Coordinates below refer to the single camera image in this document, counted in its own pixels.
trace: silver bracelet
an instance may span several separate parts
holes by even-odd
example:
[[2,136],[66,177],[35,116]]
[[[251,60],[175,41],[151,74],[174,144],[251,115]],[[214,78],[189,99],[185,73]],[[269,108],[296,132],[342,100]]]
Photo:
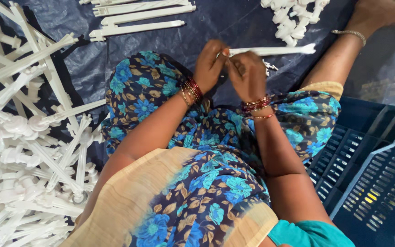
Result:
[[359,37],[360,39],[362,39],[363,46],[366,45],[365,36],[364,36],[363,34],[361,34],[360,32],[356,32],[356,31],[338,31],[338,30],[332,30],[332,33],[334,33],[334,34],[353,34],[353,35],[356,35],[357,37]]

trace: blue floral fabric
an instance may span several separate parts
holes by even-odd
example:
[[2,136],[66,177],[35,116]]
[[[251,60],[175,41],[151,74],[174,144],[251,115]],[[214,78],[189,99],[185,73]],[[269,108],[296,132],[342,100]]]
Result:
[[[142,51],[116,67],[106,93],[110,119],[102,123],[107,154],[179,90],[190,72],[167,55]],[[282,130],[304,162],[331,137],[341,107],[318,91],[272,95]],[[199,150],[151,200],[151,211],[132,233],[131,246],[221,246],[226,230],[256,203],[269,204],[254,122],[239,108],[195,105],[168,148]]]

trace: pile of plastic parts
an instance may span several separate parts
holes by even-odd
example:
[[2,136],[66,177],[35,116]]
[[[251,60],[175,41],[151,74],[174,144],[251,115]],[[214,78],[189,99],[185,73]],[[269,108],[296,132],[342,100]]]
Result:
[[[0,91],[0,247],[57,246],[74,228],[66,217],[74,221],[82,213],[98,180],[95,165],[86,163],[86,150],[94,141],[104,141],[100,127],[88,127],[91,115],[82,115],[80,123],[75,116],[106,102],[72,108],[50,57],[78,41],[72,33],[53,42],[27,23],[17,3],[10,2],[10,8],[0,3],[0,13],[17,23],[28,41],[21,46],[19,38],[0,27],[0,85],[5,87]],[[5,54],[1,43],[15,50]],[[42,74],[60,103],[52,107],[53,115],[34,104],[40,100]],[[10,100],[17,115],[2,111]],[[33,114],[29,119],[24,107]],[[72,141],[49,136],[67,118]]]
[[[188,0],[162,0],[143,3],[129,3],[135,1],[137,0],[80,0],[80,4],[96,4],[93,9],[95,16],[107,16],[101,21],[101,24],[103,25],[101,29],[93,30],[89,34],[91,41],[105,41],[105,37],[111,35],[179,27],[184,25],[185,22],[177,20],[123,27],[118,27],[117,24],[146,20],[173,14],[189,13],[196,10],[196,6],[192,5]],[[163,8],[175,5],[180,5],[180,7]]]
[[[315,3],[313,12],[307,11],[307,5]],[[274,11],[272,21],[278,25],[275,37],[282,39],[289,47],[297,45],[298,40],[304,38],[306,26],[316,24],[320,20],[320,13],[330,0],[261,0],[263,8],[271,8]],[[291,20],[298,16],[299,22]]]

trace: hand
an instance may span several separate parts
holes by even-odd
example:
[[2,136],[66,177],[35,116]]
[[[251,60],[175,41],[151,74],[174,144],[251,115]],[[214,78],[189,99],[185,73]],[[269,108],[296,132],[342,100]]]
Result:
[[358,31],[368,39],[376,30],[395,24],[395,0],[359,0],[345,30]]
[[210,40],[205,45],[196,60],[195,75],[193,76],[203,94],[216,85],[229,53],[227,45],[220,40]]
[[243,102],[266,96],[266,67],[255,53],[237,54],[227,59],[226,65],[233,87]]

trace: teal blouse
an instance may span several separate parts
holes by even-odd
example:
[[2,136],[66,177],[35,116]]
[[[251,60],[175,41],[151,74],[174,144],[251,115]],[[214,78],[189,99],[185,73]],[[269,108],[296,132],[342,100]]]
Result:
[[268,236],[277,246],[289,244],[293,247],[355,247],[337,227],[319,221],[289,223],[280,220]]

